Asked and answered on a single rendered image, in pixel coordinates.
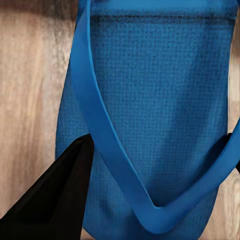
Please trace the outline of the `sandal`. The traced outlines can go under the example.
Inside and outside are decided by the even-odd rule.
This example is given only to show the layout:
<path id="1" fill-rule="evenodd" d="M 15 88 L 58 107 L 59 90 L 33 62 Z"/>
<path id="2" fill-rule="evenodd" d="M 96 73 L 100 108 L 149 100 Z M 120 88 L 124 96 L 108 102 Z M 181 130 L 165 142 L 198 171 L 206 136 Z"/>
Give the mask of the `sandal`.
<path id="1" fill-rule="evenodd" d="M 78 0 L 55 159 L 91 134 L 95 240 L 198 240 L 240 161 L 228 75 L 240 0 Z"/>

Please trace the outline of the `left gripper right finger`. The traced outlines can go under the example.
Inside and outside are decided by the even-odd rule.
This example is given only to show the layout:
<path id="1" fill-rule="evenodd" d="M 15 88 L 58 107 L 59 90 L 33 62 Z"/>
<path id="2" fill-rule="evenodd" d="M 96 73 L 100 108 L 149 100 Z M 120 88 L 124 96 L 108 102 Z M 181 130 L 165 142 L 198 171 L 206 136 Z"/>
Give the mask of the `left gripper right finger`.
<path id="1" fill-rule="evenodd" d="M 232 133 L 228 133 L 228 134 L 227 134 L 227 138 L 226 138 L 226 141 L 225 141 L 225 145 L 226 145 L 227 142 L 229 141 L 231 135 L 232 135 Z M 238 172 L 240 173 L 240 161 L 239 161 L 238 164 L 236 165 L 236 169 L 237 169 Z"/>

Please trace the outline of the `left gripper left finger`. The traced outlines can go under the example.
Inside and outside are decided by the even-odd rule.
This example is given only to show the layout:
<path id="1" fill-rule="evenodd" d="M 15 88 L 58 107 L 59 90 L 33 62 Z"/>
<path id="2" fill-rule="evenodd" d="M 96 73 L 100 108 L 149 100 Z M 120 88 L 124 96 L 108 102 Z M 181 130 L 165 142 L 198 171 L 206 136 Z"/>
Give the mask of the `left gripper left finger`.
<path id="1" fill-rule="evenodd" d="M 77 138 L 0 219 L 0 240 L 80 240 L 94 151 Z"/>

